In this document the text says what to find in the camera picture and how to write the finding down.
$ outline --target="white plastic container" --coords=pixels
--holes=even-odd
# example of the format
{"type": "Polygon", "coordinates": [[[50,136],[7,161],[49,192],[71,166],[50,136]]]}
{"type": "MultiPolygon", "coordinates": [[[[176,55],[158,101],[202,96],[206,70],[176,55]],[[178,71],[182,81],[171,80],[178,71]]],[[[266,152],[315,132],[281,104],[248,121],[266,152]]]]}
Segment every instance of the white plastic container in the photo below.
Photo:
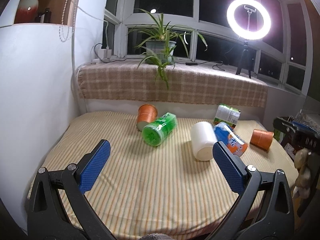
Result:
{"type": "Polygon", "coordinates": [[[190,130],[193,155],[197,160],[213,159],[212,148],[218,141],[213,127],[208,122],[196,123],[190,130]]]}

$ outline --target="white window frame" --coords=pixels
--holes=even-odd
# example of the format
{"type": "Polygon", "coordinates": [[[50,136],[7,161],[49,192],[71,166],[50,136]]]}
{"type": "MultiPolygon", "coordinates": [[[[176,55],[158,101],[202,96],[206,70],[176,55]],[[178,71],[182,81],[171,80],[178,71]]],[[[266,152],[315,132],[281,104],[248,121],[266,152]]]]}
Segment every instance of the white window frame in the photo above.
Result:
{"type": "MultiPolygon", "coordinates": [[[[289,65],[302,68],[305,70],[305,77],[303,82],[302,90],[299,91],[303,95],[307,95],[310,78],[311,78],[311,70],[312,70],[312,60],[313,60],[313,44],[312,44],[312,33],[311,33],[311,25],[310,19],[307,11],[307,7],[305,5],[304,0],[278,0],[281,4],[282,10],[282,21],[284,28],[284,41],[283,41],[283,52],[281,53],[277,49],[272,46],[266,44],[261,40],[249,41],[248,46],[250,48],[255,49],[256,59],[254,64],[254,72],[258,75],[259,78],[272,80],[276,83],[282,83],[284,86],[288,88],[292,88],[290,85],[286,84],[289,65]],[[306,58],[306,66],[298,65],[290,62],[290,46],[291,46],[291,33],[290,33],[290,20],[289,20],[289,12],[287,5],[289,3],[300,3],[305,19],[306,26],[306,35],[307,35],[307,58],[306,58]],[[261,53],[270,56],[277,61],[282,63],[280,78],[276,80],[269,76],[265,76],[262,74],[258,74],[261,53]]],[[[117,57],[123,58],[127,56],[127,43],[128,43],[128,29],[130,27],[137,26],[139,24],[152,24],[152,20],[150,17],[144,13],[133,13],[135,0],[118,0],[116,15],[110,15],[110,12],[107,10],[105,13],[105,19],[112,22],[116,25],[115,27],[115,38],[114,38],[114,55],[117,57]]],[[[239,38],[231,28],[227,28],[221,25],[217,25],[214,23],[204,22],[199,20],[199,5],[200,0],[194,0],[193,3],[193,17],[185,17],[179,15],[169,15],[164,14],[164,21],[168,23],[171,21],[172,25],[185,25],[188,23],[188,27],[191,27],[202,34],[211,35],[214,37],[222,38],[228,41],[232,41],[238,44],[243,44],[244,39],[239,38]]],[[[177,28],[178,30],[188,30],[184,28],[177,28]]],[[[191,35],[191,44],[190,44],[190,52],[189,52],[189,60],[196,60],[196,49],[197,49],[197,35],[196,32],[193,32],[191,35]]],[[[142,55],[130,55],[130,57],[141,58],[142,55]]]]}

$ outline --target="orange paper cup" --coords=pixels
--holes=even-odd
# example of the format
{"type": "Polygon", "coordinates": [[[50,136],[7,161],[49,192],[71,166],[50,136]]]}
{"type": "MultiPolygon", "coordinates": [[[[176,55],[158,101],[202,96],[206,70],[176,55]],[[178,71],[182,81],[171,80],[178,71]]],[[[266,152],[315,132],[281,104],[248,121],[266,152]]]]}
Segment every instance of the orange paper cup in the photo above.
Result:
{"type": "Polygon", "coordinates": [[[264,150],[269,150],[273,139],[273,132],[254,129],[250,143],[264,150]]]}
{"type": "Polygon", "coordinates": [[[158,110],[154,105],[146,104],[140,106],[138,110],[137,128],[139,131],[148,124],[153,122],[158,116],[158,110]]]}

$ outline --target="blue textured pad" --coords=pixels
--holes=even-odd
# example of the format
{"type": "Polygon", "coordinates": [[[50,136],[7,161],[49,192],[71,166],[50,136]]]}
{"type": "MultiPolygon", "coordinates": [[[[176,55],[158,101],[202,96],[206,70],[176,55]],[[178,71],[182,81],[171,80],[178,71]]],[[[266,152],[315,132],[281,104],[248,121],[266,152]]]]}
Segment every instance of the blue textured pad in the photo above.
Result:
{"type": "Polygon", "coordinates": [[[82,194],[90,191],[96,182],[100,172],[106,164],[111,152],[111,146],[108,141],[105,141],[99,150],[95,153],[87,166],[80,175],[79,189],[82,194]]]}
{"type": "Polygon", "coordinates": [[[231,190],[239,195],[244,191],[244,177],[230,160],[228,154],[219,147],[219,145],[213,146],[213,158],[218,164],[220,170],[226,181],[229,184],[231,190]]]}

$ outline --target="plush toy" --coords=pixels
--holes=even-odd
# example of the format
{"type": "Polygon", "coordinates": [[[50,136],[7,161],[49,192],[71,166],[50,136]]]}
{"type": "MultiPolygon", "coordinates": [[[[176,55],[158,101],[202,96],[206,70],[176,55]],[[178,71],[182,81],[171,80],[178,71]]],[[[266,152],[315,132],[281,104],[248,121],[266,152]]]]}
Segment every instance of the plush toy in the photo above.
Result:
{"type": "Polygon", "coordinates": [[[307,199],[310,196],[311,171],[308,168],[308,158],[311,155],[310,150],[304,148],[299,150],[294,157],[294,167],[299,175],[295,182],[293,198],[301,197],[307,199]]]}

